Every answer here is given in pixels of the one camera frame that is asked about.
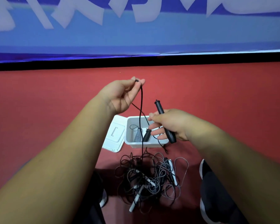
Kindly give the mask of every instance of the jump rope handle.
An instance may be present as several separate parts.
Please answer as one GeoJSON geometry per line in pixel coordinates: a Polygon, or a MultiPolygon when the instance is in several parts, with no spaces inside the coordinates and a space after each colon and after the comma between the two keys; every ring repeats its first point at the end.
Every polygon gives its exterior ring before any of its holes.
{"type": "MultiPolygon", "coordinates": [[[[162,108],[162,105],[161,105],[160,101],[156,100],[155,101],[155,105],[157,106],[159,114],[164,114],[164,110],[162,108]]],[[[176,142],[175,133],[173,133],[172,131],[167,130],[166,128],[164,128],[164,130],[165,130],[165,133],[167,135],[167,138],[168,138],[169,142],[171,144],[175,143],[176,142]]]]}

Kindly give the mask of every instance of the person's left hand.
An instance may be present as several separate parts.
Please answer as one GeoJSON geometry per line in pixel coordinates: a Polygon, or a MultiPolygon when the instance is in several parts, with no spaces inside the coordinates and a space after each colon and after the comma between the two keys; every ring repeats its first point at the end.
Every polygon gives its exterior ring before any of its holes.
{"type": "Polygon", "coordinates": [[[114,114],[126,111],[144,85],[145,79],[132,77],[129,80],[116,80],[105,86],[98,95],[105,100],[114,114]]]}

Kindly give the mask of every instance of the plastic lid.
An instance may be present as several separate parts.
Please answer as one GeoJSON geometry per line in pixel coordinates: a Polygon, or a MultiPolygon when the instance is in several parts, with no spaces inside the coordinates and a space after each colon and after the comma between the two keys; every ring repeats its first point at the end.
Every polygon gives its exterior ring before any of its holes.
{"type": "Polygon", "coordinates": [[[111,152],[119,152],[124,142],[124,134],[127,125],[127,118],[114,116],[107,132],[103,148],[111,152]]]}

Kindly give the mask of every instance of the black border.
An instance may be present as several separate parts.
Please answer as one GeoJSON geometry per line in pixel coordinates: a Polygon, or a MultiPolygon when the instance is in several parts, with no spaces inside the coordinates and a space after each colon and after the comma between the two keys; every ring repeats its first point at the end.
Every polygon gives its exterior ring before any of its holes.
{"type": "Polygon", "coordinates": [[[254,62],[280,62],[280,52],[119,57],[81,60],[0,63],[0,71],[79,69],[97,67],[169,66],[193,64],[233,64],[254,62]]]}

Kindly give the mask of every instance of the banner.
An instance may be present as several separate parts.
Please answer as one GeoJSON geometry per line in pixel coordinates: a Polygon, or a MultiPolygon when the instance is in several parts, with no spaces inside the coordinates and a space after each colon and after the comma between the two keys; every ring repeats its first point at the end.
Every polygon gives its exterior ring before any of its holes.
{"type": "Polygon", "coordinates": [[[280,0],[0,0],[0,62],[280,49],[280,0]]]}

